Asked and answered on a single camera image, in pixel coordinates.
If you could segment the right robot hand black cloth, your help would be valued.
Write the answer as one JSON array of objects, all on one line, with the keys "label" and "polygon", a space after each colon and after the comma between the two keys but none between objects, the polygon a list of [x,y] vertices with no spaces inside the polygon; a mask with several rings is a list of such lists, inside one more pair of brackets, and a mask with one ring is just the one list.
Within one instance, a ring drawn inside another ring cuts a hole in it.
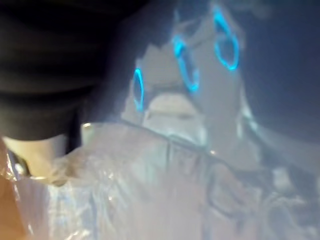
[{"label": "right robot hand black cloth", "polygon": [[48,184],[189,165],[255,167],[241,35],[216,0],[3,0],[0,139],[19,177]]}]

